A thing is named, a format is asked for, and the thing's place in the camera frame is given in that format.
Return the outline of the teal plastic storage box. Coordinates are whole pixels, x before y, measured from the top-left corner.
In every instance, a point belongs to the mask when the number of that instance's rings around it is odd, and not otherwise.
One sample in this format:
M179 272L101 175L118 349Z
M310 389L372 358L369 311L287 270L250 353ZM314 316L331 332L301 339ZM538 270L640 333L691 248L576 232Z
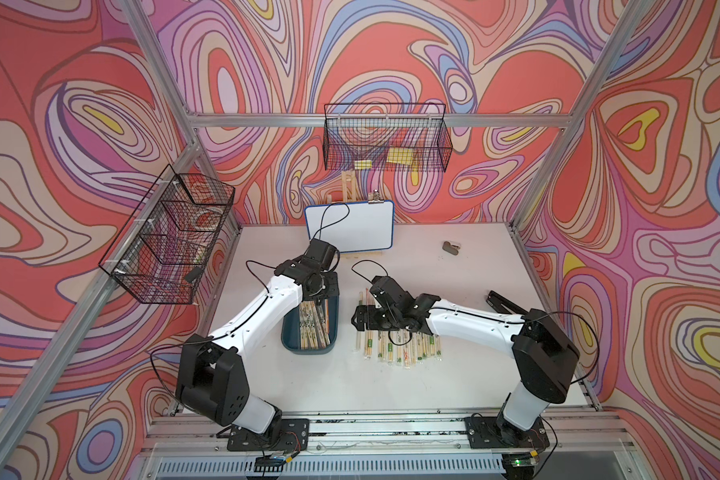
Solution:
M302 355L318 355L329 352L333 347L338 335L338 313L339 313L339 297L332 297L326 299L329 304L329 318L330 318L330 339L332 345L327 349L308 351L300 349L299 340L299 305L287 313L283 319L281 329L281 343L289 351L295 354Z

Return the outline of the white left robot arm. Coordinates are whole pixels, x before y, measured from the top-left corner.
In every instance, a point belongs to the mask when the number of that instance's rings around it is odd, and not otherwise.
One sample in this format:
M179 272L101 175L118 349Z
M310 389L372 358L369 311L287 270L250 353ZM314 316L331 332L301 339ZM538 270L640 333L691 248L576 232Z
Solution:
M305 252L273 269L263 290L210 336L194 335L180 354L175 398L216 424L279 435L282 411L251 393L246 363L264 337L303 301L339 293L332 244L313 238Z

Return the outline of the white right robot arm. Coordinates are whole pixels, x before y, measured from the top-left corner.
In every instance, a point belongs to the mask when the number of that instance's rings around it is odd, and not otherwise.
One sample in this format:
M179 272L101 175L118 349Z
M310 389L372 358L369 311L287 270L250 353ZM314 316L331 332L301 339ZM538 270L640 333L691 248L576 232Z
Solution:
M351 317L358 331L453 337L514 360L519 383L496 417L498 432L517 437L533 430L548 406L565 402L580 353L551 313L522 309L494 291L489 293L498 304L494 312L434 294L414 297L390 276L374 277L369 293L373 302L357 306Z

